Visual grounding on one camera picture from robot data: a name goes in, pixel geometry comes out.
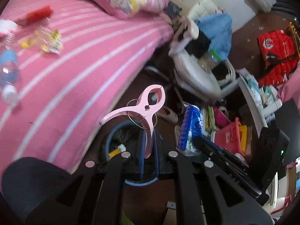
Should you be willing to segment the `pink striped bed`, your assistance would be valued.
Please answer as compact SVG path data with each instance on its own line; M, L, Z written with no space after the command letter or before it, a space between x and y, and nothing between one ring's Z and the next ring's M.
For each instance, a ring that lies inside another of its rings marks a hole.
M99 119L173 35L159 16L119 20L85 0L10 0L1 18L45 6L53 11L46 26L61 33L63 48L58 54L16 48L20 103L1 103L1 170L26 156L74 170Z

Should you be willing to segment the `blue rimmed trash bin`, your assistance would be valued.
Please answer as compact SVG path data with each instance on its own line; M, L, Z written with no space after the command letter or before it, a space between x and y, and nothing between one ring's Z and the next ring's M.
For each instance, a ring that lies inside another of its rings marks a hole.
M144 158L143 178L139 179L137 142L141 130L141 128L136 126L130 120L118 123L107 135L103 147L103 156L107 161L119 153L129 152L131 154L131 162L125 166L127 174L125 184L133 187L148 186L158 180L155 166L154 146L150 157Z

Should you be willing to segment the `pink plastic clothes clip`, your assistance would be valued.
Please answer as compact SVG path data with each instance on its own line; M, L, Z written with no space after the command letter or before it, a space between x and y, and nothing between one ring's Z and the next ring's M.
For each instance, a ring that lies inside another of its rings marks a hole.
M155 93L157 101L151 105L148 101L150 93ZM142 128L146 131L146 144L144 148L144 158L149 158L153 148L154 123L153 116L163 107L165 103L165 90L163 86L153 84L148 86L139 96L135 106L125 106L113 110L106 114L101 120L100 125L105 125L108 121L121 115L130 116L138 120Z

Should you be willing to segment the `pink box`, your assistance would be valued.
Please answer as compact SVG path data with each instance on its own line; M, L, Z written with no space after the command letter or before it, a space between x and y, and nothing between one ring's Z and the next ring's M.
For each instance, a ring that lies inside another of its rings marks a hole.
M245 156L247 137L247 126L242 125L239 119L236 118L234 122L216 132L214 143L232 154L239 153Z

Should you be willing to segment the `pink slipper near chair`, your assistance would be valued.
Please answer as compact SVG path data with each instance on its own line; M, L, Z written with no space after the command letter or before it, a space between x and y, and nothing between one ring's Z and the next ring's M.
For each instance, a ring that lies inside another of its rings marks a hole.
M163 106L157 112L157 116L169 123L174 124L174 125L177 124L178 120L179 120L177 114L167 106Z

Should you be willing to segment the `white office chair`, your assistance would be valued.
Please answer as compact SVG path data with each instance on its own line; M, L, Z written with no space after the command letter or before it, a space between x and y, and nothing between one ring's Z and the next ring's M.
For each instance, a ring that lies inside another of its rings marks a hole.
M182 88L204 102L225 98L234 92L239 83L229 59L209 50L211 40L199 30L195 19L210 14L227 13L212 0L199 0L181 19L181 25L170 44L169 57L173 60L174 76L168 77L155 66L145 70L159 75L175 90Z

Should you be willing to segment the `blue cloth on chair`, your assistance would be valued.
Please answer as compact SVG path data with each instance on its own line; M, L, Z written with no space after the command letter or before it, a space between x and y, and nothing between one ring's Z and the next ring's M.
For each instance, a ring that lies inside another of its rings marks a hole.
M228 13L210 14L195 19L200 31L211 40L209 50L214 50L222 61L228 59L232 40L232 18Z

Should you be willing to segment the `red snack wrapper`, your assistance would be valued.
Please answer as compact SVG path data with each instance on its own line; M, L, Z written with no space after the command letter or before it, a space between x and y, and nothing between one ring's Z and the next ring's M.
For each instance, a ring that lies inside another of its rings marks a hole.
M15 23L18 24L19 26L28 26L32 23L50 17L52 13L53 10L50 8L50 6L45 6L41 9L26 14L25 17L17 19Z

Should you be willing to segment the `yellow clear plastic wrapper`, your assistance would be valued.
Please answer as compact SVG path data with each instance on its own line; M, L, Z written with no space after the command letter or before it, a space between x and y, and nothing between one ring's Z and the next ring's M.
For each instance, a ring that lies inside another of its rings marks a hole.
M63 49L61 33L57 29L50 30L45 26L36 29L29 38L22 40L20 45L24 49L36 46L45 53L55 54L59 54Z

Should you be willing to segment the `clear bottle with blue label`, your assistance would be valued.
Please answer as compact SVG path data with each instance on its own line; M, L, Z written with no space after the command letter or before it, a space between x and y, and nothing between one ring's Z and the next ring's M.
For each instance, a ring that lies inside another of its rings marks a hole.
M8 105L18 102L16 82L19 78L16 53L18 25L11 20L1 19L1 98Z

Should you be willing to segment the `red packaging bag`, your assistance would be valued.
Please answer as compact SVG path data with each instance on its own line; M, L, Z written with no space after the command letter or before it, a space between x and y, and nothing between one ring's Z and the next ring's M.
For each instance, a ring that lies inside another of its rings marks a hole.
M266 74L259 79L260 86L278 86L297 67L299 57L292 35L287 30L274 30L257 37L265 63Z

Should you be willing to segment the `blue white milk carton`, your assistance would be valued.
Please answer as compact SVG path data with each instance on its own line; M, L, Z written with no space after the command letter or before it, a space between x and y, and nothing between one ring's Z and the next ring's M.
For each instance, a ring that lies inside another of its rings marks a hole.
M202 127L203 116L200 109L194 105L187 105L176 145L180 153L188 157L200 154L200 151L193 145L193 138L202 137Z

